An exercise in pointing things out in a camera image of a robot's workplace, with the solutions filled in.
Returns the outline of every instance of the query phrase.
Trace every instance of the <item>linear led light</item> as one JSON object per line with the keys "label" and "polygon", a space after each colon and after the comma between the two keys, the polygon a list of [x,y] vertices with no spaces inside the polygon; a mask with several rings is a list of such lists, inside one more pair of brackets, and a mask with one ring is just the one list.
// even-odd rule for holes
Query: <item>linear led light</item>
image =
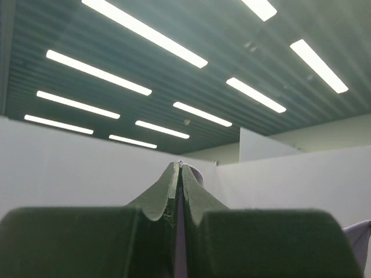
{"label": "linear led light", "polygon": [[137,126],[145,127],[146,129],[156,130],[162,133],[170,134],[170,135],[177,136],[177,137],[184,138],[184,139],[188,139],[190,137],[188,134],[184,134],[184,133],[174,131],[171,129],[166,129],[161,126],[152,125],[151,123],[142,122],[141,120],[137,120],[135,124]]}
{"label": "linear led light", "polygon": [[55,96],[54,94],[49,94],[49,93],[45,93],[45,92],[42,92],[42,91],[38,91],[36,93],[36,96],[45,98],[46,100],[55,101],[57,103],[62,103],[62,104],[68,105],[68,106],[72,106],[72,107],[79,108],[79,109],[82,109],[82,110],[86,110],[86,111],[89,111],[89,112],[93,112],[93,113],[96,113],[96,114],[99,114],[99,115],[103,115],[103,116],[106,116],[106,117],[110,117],[110,118],[114,118],[114,119],[120,118],[119,114],[116,114],[116,113],[113,113],[113,112],[110,112],[110,111],[107,111],[107,110],[103,110],[103,109],[100,109],[100,108],[96,108],[94,106],[90,106],[90,105],[87,105],[87,104],[84,104],[84,103],[79,103],[77,101],[69,100],[69,99],[64,98],[64,97]]}
{"label": "linear led light", "polygon": [[270,19],[277,10],[267,0],[242,0],[262,21]]}
{"label": "linear led light", "polygon": [[228,122],[226,120],[220,119],[220,118],[218,118],[216,116],[213,116],[213,115],[211,115],[209,113],[203,112],[203,111],[201,111],[199,109],[193,108],[193,107],[191,107],[191,106],[189,106],[187,104],[184,104],[184,103],[176,102],[176,103],[173,104],[173,106],[176,107],[176,108],[182,109],[184,111],[187,111],[189,113],[192,113],[194,115],[200,116],[200,117],[202,117],[204,119],[211,120],[212,122],[218,123],[218,124],[220,124],[222,126],[229,127],[229,126],[232,125],[232,123],[230,123],[230,122]]}
{"label": "linear led light", "polygon": [[283,113],[286,111],[286,108],[283,107],[281,104],[276,103],[275,101],[271,100],[269,97],[266,97],[262,93],[259,93],[257,90],[251,88],[250,86],[244,84],[237,78],[231,78],[227,80],[227,84],[232,86],[233,88],[243,92],[245,95],[253,98],[254,100],[260,102],[261,104],[265,105],[266,107],[271,108],[272,110],[276,111],[277,113]]}
{"label": "linear led light", "polygon": [[344,93],[348,87],[326,65],[326,63],[314,52],[313,49],[301,39],[290,45],[292,50],[299,55],[336,93]]}
{"label": "linear led light", "polygon": [[82,0],[81,2],[198,68],[202,68],[208,64],[206,60],[195,53],[182,47],[182,45],[179,45],[105,0]]}
{"label": "linear led light", "polygon": [[83,71],[87,74],[91,74],[95,77],[114,83],[118,86],[133,90],[134,92],[143,94],[145,96],[148,96],[152,93],[150,89],[142,87],[133,82],[127,81],[124,78],[118,77],[116,75],[109,74],[108,72],[102,71],[101,69],[92,67],[91,65],[87,65],[83,62],[67,57],[58,52],[48,50],[48,52],[46,52],[46,57],[61,64],[67,65],[71,68],[75,68],[76,70]]}
{"label": "linear led light", "polygon": [[157,148],[157,145],[154,145],[154,144],[149,144],[149,143],[145,143],[145,142],[141,142],[141,141],[137,141],[137,140],[133,140],[133,139],[128,139],[128,138],[120,137],[120,136],[116,136],[116,135],[110,135],[109,139],[117,140],[117,141],[121,141],[121,142],[126,142],[126,143],[129,143],[129,144],[139,145],[139,146],[143,146],[143,147],[147,147],[147,148],[151,148],[151,149]]}
{"label": "linear led light", "polygon": [[66,123],[55,122],[53,120],[47,120],[47,119],[34,117],[34,116],[30,116],[30,115],[24,116],[24,119],[25,120],[30,120],[30,121],[36,122],[36,123],[42,123],[42,124],[48,125],[48,126],[56,126],[56,127],[61,128],[61,129],[69,129],[69,130],[82,132],[82,133],[86,133],[86,134],[93,134],[93,132],[94,132],[91,129],[83,129],[82,127],[71,126],[71,125],[68,125]]}

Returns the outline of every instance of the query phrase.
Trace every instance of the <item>vertical post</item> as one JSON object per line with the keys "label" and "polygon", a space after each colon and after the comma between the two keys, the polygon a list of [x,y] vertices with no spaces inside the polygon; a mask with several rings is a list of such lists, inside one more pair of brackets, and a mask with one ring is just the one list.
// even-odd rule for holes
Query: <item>vertical post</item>
{"label": "vertical post", "polygon": [[15,10],[16,0],[2,1],[0,43],[0,115],[5,114],[6,108],[6,95],[8,92],[10,54],[12,52]]}

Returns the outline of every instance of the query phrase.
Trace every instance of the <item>dark green object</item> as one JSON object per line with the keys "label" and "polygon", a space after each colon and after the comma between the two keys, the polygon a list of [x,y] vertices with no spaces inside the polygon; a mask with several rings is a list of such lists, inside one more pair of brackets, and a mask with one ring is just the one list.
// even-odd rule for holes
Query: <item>dark green object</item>
{"label": "dark green object", "polygon": [[190,278],[362,277],[329,214],[230,210],[179,163],[125,207],[20,208],[0,222],[0,278],[186,277],[179,260]]}
{"label": "dark green object", "polygon": [[331,215],[229,210],[188,166],[182,176],[190,277],[363,277]]}

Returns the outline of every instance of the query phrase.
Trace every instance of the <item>corrugated ceiling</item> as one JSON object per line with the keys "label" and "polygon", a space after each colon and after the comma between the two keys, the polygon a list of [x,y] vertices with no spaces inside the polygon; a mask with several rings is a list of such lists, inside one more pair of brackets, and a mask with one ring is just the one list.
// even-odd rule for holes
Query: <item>corrugated ceiling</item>
{"label": "corrugated ceiling", "polygon": [[[261,21],[241,0],[109,1],[207,60],[201,69],[80,0],[18,0],[6,116],[25,114],[186,153],[238,141],[239,128],[271,135],[371,112],[371,2],[270,0]],[[336,94],[289,47],[305,39],[350,88]],[[46,58],[48,49],[152,90],[148,97]],[[278,114],[231,88],[231,77],[287,108]],[[121,114],[118,120],[36,97],[43,90]],[[233,123],[224,127],[173,108],[175,101]],[[190,119],[190,125],[184,120]],[[185,140],[136,126],[143,120]]]}

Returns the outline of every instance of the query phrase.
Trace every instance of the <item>purple object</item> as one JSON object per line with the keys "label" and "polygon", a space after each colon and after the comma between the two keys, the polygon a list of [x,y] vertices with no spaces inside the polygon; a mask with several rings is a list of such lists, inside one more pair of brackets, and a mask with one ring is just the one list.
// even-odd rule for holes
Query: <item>purple object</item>
{"label": "purple object", "polygon": [[365,271],[369,239],[371,235],[371,220],[363,221],[343,229],[352,247],[355,258],[362,271]]}

